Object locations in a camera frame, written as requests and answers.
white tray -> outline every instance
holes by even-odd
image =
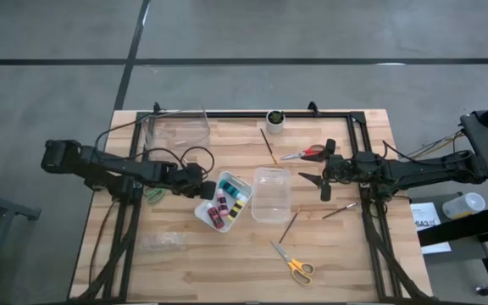
[[[232,173],[225,171],[219,174],[218,183],[216,184],[216,189],[219,188],[219,182],[222,180],[231,183],[240,193],[242,193],[242,195],[244,195],[247,198],[247,200],[244,202],[244,205],[242,206],[242,210],[243,210],[244,207],[246,207],[247,202],[250,201],[250,197],[252,196],[253,193],[252,186],[247,184],[245,181],[236,178],[236,176],[234,176]],[[227,208],[231,210],[233,206],[235,206],[236,199],[233,198],[231,195],[229,195],[226,191],[224,191],[224,193],[225,193],[225,198],[227,199]],[[202,220],[207,225],[210,225],[212,229],[221,233],[228,232],[230,230],[230,227],[233,226],[233,224],[238,220],[239,217],[241,217],[241,214],[243,213],[243,211],[241,210],[236,215],[234,221],[230,221],[229,218],[227,218],[227,216],[223,216],[221,219],[224,221],[225,225],[223,228],[218,230],[214,227],[212,220],[208,216],[206,205],[209,202],[212,203],[212,205],[214,205],[216,208],[219,206],[218,198],[214,196],[212,200],[205,200],[198,207],[195,208],[195,216],[197,216],[200,220]]]

gray floor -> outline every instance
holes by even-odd
[[[140,0],[0,1],[0,58],[125,58]],[[488,1],[153,0],[140,58],[488,57]],[[42,208],[13,225],[0,259],[0,302],[64,300],[91,193],[40,168],[44,141],[92,143],[108,127],[123,67],[0,67],[0,196]],[[453,133],[458,116],[488,108],[488,65],[137,67],[124,109],[387,108],[397,146]],[[465,140],[457,147],[469,147]],[[443,183],[428,196],[488,185]],[[435,295],[473,295],[480,261],[428,265]]]

red-handled scissors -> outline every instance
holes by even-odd
[[[316,154],[320,154],[324,150],[325,150],[324,145],[319,145],[319,144],[318,145],[312,145],[311,147],[309,147],[306,150],[284,156],[280,160],[290,160],[290,159],[294,159],[294,158],[309,157],[309,156],[313,156]]]

white paper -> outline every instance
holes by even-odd
[[[412,207],[413,220],[415,222],[415,229],[421,231],[440,224],[440,218],[434,207],[434,203],[414,203],[410,204]],[[439,244],[421,247],[423,254],[450,252],[449,242],[441,242]]]

small potted plant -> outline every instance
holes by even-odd
[[[267,131],[271,134],[279,134],[284,128],[286,116],[281,110],[271,110],[267,113]]]

